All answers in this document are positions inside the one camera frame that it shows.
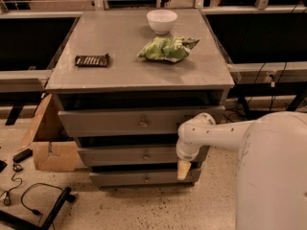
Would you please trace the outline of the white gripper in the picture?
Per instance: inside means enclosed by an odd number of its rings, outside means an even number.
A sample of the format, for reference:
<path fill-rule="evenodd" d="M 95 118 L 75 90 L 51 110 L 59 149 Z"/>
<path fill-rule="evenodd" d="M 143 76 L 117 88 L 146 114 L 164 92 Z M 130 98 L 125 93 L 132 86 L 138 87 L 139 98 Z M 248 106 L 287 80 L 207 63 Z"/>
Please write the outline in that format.
<path fill-rule="evenodd" d="M 191 163 L 189 161 L 194 160 L 200 151 L 200 146 L 186 144 L 182 141 L 177 141 L 176 152 L 180 160 L 177 162 L 177 179 L 184 180 L 189 173 Z"/>

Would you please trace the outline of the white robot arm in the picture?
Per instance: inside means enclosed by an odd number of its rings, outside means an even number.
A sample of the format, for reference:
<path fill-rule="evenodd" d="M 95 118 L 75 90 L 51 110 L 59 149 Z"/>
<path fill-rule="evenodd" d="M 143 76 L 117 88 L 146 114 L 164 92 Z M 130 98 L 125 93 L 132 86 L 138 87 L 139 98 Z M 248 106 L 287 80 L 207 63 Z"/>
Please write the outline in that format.
<path fill-rule="evenodd" d="M 236 230 L 307 230 L 307 114 L 274 112 L 216 124 L 202 113 L 178 131 L 177 178 L 201 147 L 238 151 Z"/>

